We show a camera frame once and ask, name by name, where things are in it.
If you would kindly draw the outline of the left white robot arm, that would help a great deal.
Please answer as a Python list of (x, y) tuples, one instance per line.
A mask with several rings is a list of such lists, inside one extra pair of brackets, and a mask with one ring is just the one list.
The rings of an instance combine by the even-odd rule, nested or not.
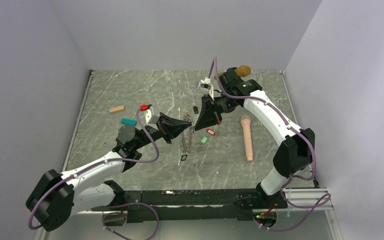
[(123, 124), (118, 130), (115, 147), (104, 156), (72, 170), (46, 171), (25, 203), (30, 211), (28, 227), (50, 232), (79, 212), (95, 207), (119, 209), (124, 203), (124, 190), (113, 180), (106, 179), (143, 163), (138, 150), (147, 145), (153, 145), (156, 156), (146, 162), (155, 162), (160, 156), (157, 140), (171, 144), (193, 125), (191, 120), (172, 118), (162, 112), (146, 124), (140, 120), (137, 123), (139, 128)]

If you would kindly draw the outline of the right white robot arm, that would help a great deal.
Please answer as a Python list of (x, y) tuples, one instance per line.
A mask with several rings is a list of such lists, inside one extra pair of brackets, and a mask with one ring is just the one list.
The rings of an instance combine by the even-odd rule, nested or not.
[(200, 89), (207, 93), (201, 98), (201, 110), (194, 125), (198, 131), (221, 124), (224, 113), (243, 107), (254, 115), (274, 137), (278, 150), (273, 157), (269, 174), (257, 185), (256, 203), (268, 208), (275, 202), (275, 194), (298, 178), (297, 172), (311, 165), (315, 159), (315, 133), (303, 129), (276, 107), (262, 86), (254, 79), (243, 80), (250, 69), (231, 67), (216, 76), (220, 95), (214, 96), (211, 79), (199, 82)]

